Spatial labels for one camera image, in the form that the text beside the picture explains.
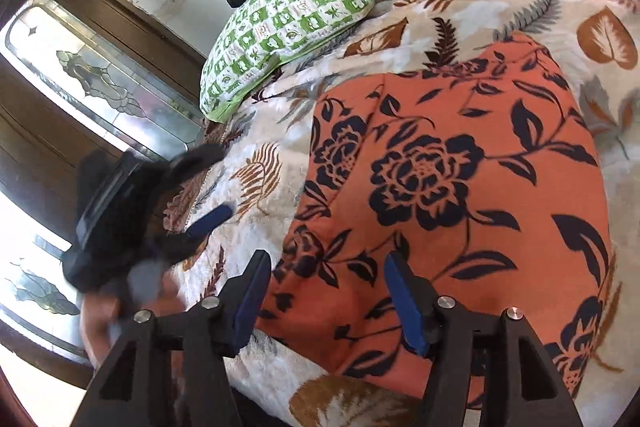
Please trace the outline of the person left hand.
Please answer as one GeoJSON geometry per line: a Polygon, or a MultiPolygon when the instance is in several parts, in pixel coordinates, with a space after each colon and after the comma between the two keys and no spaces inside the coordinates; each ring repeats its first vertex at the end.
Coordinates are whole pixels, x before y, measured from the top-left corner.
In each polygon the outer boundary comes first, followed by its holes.
{"type": "MultiPolygon", "coordinates": [[[[126,280],[127,289],[131,289],[133,283],[142,284],[141,289],[132,291],[138,308],[150,310],[157,317],[186,309],[174,277],[169,271],[160,272],[164,268],[165,265],[159,261],[142,261],[126,280]]],[[[122,303],[103,289],[82,297],[80,337],[94,369],[100,368],[114,345],[112,328],[124,317],[122,308],[126,311],[134,309],[130,303],[122,303]]]]}

